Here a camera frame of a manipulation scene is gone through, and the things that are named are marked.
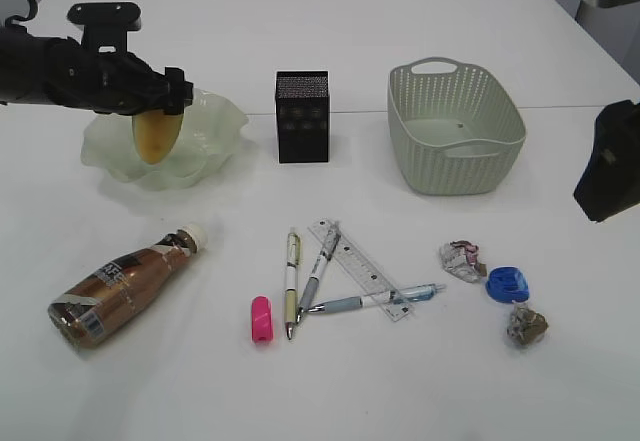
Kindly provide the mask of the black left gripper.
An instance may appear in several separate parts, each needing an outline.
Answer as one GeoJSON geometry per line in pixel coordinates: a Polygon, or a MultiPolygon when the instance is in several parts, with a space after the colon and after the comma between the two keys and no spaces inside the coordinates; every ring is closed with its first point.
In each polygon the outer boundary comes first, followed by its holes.
{"type": "Polygon", "coordinates": [[[193,83],[182,69],[166,67],[164,77],[132,53],[90,52],[71,38],[47,44],[44,68],[44,92],[65,107],[121,115],[163,108],[166,114],[183,114],[193,103],[193,83]]]}

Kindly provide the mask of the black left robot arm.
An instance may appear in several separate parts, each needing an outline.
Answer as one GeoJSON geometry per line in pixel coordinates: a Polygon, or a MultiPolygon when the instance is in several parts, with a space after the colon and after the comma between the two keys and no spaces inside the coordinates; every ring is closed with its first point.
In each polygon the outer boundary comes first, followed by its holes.
{"type": "Polygon", "coordinates": [[[1,103],[57,105],[132,116],[182,114],[193,84],[179,68],[154,71],[130,52],[91,52],[72,38],[1,30],[1,103]]]}

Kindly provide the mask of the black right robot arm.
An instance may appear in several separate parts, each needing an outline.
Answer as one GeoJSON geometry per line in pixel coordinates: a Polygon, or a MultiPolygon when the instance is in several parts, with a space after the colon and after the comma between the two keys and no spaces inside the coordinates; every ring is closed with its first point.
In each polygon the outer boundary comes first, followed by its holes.
{"type": "Polygon", "coordinates": [[[599,113],[592,152],[573,197],[592,222],[602,222],[639,204],[637,104],[619,101],[599,113]]]}

